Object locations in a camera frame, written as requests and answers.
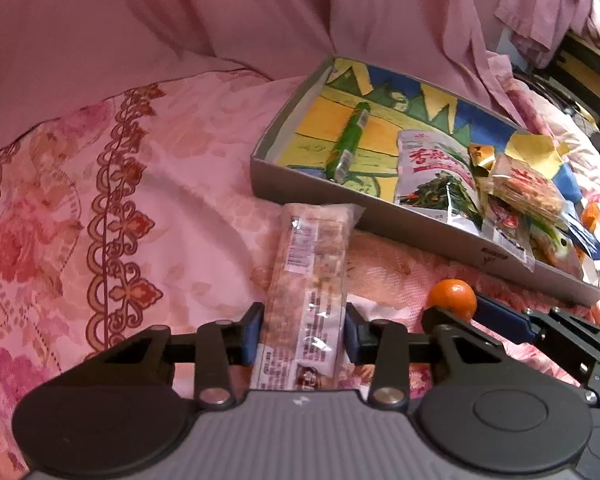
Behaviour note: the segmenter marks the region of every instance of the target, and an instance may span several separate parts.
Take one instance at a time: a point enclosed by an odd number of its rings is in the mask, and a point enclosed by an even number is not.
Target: colorful cartoon illustration
[[[501,139],[513,126],[433,86],[349,59],[334,60],[330,76],[296,134],[277,160],[280,166],[324,177],[328,157],[359,103],[370,116],[344,186],[389,202],[397,183],[397,138],[401,130],[447,134],[462,146]]]

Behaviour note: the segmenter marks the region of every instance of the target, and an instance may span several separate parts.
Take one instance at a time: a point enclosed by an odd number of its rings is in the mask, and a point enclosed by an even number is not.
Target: yellow paper
[[[556,151],[558,152],[558,155],[565,156],[567,153],[569,153],[571,151],[571,148],[569,147],[569,145],[566,142],[561,142],[560,144],[558,144]]]
[[[515,133],[510,137],[505,153],[523,160],[548,179],[553,178],[562,165],[553,139],[547,136]]]
[[[338,58],[335,60],[335,62],[333,63],[333,71],[327,79],[327,83],[330,83],[334,79],[337,79],[339,76],[344,74],[349,68],[353,70],[353,75],[356,77],[358,88],[360,88],[360,93],[362,95],[367,95],[369,92],[372,92],[374,88],[371,85],[371,81],[369,80],[369,70],[366,67],[366,65],[364,63],[352,61],[350,59]]]

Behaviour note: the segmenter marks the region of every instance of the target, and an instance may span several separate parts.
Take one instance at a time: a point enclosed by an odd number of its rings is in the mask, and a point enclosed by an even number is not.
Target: printed label
[[[338,162],[338,166],[336,170],[333,172],[333,179],[338,183],[342,184],[344,182],[347,173],[349,173],[349,168],[353,164],[353,153],[349,150],[342,150],[342,154],[340,155],[340,161]]]
[[[286,254],[285,270],[310,274],[314,268],[315,241],[318,239],[317,222],[294,217],[291,242]]]
[[[329,386],[325,381],[330,380],[336,364],[342,326],[342,305],[333,304],[338,297],[330,280],[307,290],[287,389],[311,390]]]
[[[366,110],[362,110],[360,113],[360,118],[358,119],[358,126],[360,128],[364,128],[366,124],[369,122],[369,112]]]
[[[600,195],[594,195],[589,199],[589,202],[595,202],[596,204],[600,204]]]
[[[498,229],[493,228],[493,236],[491,240],[506,250],[508,253],[512,254],[517,260],[520,260],[523,264],[526,264],[527,255],[526,251],[519,247],[516,243],[506,237],[503,233],[501,233]]]
[[[505,254],[500,254],[500,253],[497,253],[496,251],[492,251],[491,249],[488,249],[488,248],[486,248],[486,247],[484,247],[484,248],[482,249],[482,252],[483,252],[483,253],[485,253],[485,254],[488,254],[489,256],[492,256],[493,258],[497,258],[497,259],[499,259],[499,260],[502,260],[502,261],[504,261],[504,260],[507,260],[507,259],[508,259],[508,256],[507,256],[507,255],[505,255]]]
[[[254,369],[260,373],[251,378],[251,388],[257,390],[284,390],[289,376],[293,354],[287,348],[258,345]]]

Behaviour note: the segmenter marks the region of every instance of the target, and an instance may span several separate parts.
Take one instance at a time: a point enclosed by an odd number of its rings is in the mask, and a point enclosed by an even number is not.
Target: plastic wrapper
[[[585,275],[589,280],[593,280],[593,276],[597,275],[600,287],[600,194],[589,197],[588,202],[583,202],[586,205],[580,214],[580,221],[574,208],[570,208],[565,217],[569,223],[571,241],[585,267]]]
[[[475,168],[483,168],[486,172],[493,167],[496,160],[496,151],[488,144],[469,143],[469,156]]]
[[[522,160],[499,153],[482,188],[541,222],[566,227],[566,200],[551,180]]]
[[[347,121],[347,125],[336,141],[333,151],[329,155],[327,167],[324,170],[326,177],[338,184],[344,184],[356,156],[356,150],[362,137],[362,130],[366,126],[371,113],[369,103],[358,103]]]
[[[482,234],[534,270],[534,258],[528,221],[522,213],[496,196],[482,193],[480,203],[484,213]]]
[[[540,259],[579,280],[582,279],[582,264],[567,234],[537,219],[530,220],[529,234]]]
[[[347,247],[362,208],[287,204],[251,375],[259,390],[334,386],[346,300]]]
[[[441,132],[398,134],[398,205],[479,234],[482,216],[467,149]]]

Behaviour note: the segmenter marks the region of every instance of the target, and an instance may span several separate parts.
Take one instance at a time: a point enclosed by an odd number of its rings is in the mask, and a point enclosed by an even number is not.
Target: pink bed sheet
[[[152,84],[0,150],[0,480],[26,471],[10,418],[37,384],[151,324],[190,332],[264,299],[280,207],[253,197],[249,157],[300,81],[237,70]],[[559,304],[364,232],[352,236],[348,270],[350,293],[412,331],[443,278],[516,309]],[[562,375],[528,346],[507,349]],[[349,367],[341,386],[369,377]],[[429,383],[422,368],[411,379],[416,394]],[[192,367],[174,387],[191,394]]]

